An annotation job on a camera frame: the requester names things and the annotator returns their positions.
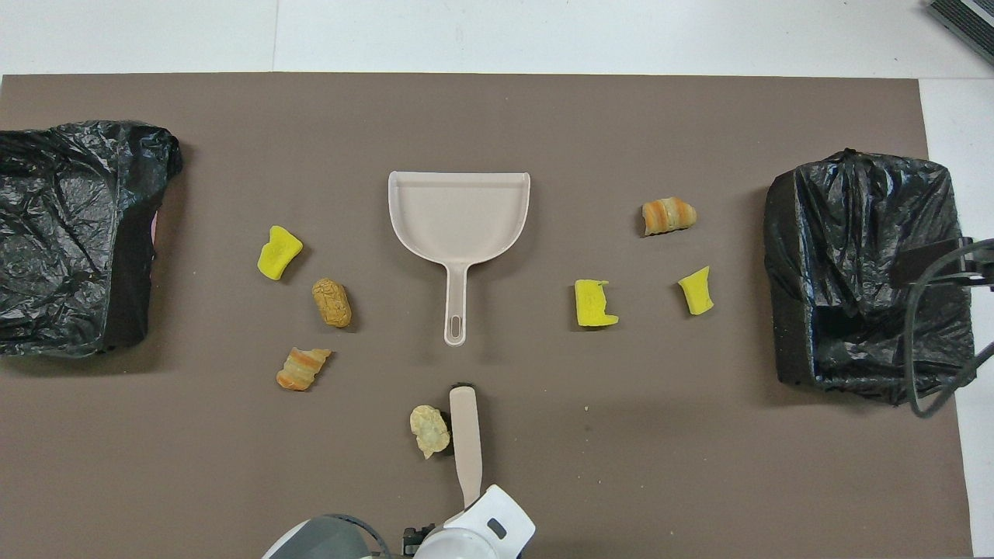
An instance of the brown table surface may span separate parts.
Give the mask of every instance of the brown table surface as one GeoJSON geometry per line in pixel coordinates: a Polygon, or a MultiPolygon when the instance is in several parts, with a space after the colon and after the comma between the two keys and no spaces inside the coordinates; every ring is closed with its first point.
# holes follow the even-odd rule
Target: brown table surface
{"type": "Polygon", "coordinates": [[[925,157],[917,83],[475,75],[34,76],[0,125],[169,128],[187,166],[159,221],[151,333],[79,361],[0,361],[6,557],[257,557],[347,512],[395,546],[461,504],[425,461],[418,404],[480,394],[484,483],[538,532],[530,557],[969,555],[955,409],[921,421],[776,382],[761,218],[773,177],[845,147],[925,157]],[[524,233],[469,274],[468,341],[441,339],[444,273],[387,212],[392,170],[528,171],[524,233]],[[696,206],[641,239],[639,206],[696,206]],[[270,225],[306,249],[255,269],[270,225]],[[711,265],[716,306],[676,281],[711,265]],[[344,284],[354,325],[310,287],[344,284]],[[576,326],[610,280],[620,322],[576,326]],[[308,393],[291,346],[337,353],[308,393]]]}

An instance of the crumpled chip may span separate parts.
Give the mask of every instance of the crumpled chip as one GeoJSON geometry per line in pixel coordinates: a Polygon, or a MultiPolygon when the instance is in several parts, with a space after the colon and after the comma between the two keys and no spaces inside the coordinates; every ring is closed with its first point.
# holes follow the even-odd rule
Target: crumpled chip
{"type": "Polygon", "coordinates": [[[451,440],[441,412],[432,406],[414,408],[411,412],[411,432],[416,436],[417,447],[424,453],[425,460],[448,448],[451,440]]]}

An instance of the dustpan handle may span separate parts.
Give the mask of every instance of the dustpan handle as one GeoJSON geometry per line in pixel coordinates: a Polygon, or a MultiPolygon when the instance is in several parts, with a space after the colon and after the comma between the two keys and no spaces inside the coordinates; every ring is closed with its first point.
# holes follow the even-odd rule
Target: dustpan handle
{"type": "Polygon", "coordinates": [[[458,347],[466,341],[466,273],[469,265],[446,266],[445,343],[458,347]]]}

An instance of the beige brush handle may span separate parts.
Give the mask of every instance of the beige brush handle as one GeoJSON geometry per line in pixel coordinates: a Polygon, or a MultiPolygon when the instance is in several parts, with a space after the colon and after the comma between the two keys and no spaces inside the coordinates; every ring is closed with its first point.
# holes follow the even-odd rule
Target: beige brush handle
{"type": "Polygon", "coordinates": [[[480,497],[483,483],[483,455],[480,452],[480,420],[476,411],[476,391],[471,386],[457,386],[448,393],[452,414],[452,447],[455,450],[455,474],[462,487],[463,506],[480,497]]]}

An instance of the yellow foam piece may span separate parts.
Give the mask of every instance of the yellow foam piece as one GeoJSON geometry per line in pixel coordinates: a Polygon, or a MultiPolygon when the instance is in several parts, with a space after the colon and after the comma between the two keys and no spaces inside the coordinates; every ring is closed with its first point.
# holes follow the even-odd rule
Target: yellow foam piece
{"type": "Polygon", "coordinates": [[[269,242],[262,245],[262,253],[258,256],[258,270],[270,280],[277,281],[303,248],[304,244],[289,231],[274,225],[269,228],[269,242]]]}
{"type": "Polygon", "coordinates": [[[607,308],[604,285],[607,285],[607,281],[597,279],[577,279],[573,284],[577,293],[577,323],[580,326],[617,324],[617,316],[604,312],[607,308]]]}
{"type": "Polygon", "coordinates": [[[715,306],[715,302],[711,300],[711,294],[708,293],[708,273],[710,271],[711,267],[705,266],[679,281],[684,296],[687,297],[687,306],[690,308],[691,314],[704,314],[715,306]]]}

